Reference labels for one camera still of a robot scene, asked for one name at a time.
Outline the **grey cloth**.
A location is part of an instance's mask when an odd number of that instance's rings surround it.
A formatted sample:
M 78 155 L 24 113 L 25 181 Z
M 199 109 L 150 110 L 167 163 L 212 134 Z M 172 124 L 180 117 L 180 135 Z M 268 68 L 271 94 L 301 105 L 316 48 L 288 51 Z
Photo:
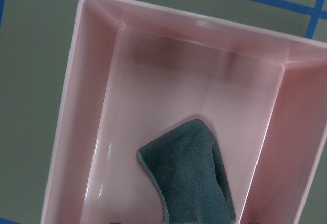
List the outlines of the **grey cloth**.
M 137 151 L 156 188 L 164 223 L 235 223 L 236 214 L 217 140 L 190 120 Z

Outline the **pink plastic bin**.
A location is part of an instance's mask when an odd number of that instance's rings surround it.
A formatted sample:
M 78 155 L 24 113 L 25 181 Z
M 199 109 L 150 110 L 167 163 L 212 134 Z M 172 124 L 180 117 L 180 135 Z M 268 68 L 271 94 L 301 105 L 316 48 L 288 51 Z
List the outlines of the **pink plastic bin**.
M 326 44 L 135 0 L 79 0 L 42 223 L 162 223 L 137 150 L 199 118 L 237 223 L 298 223 L 326 141 Z

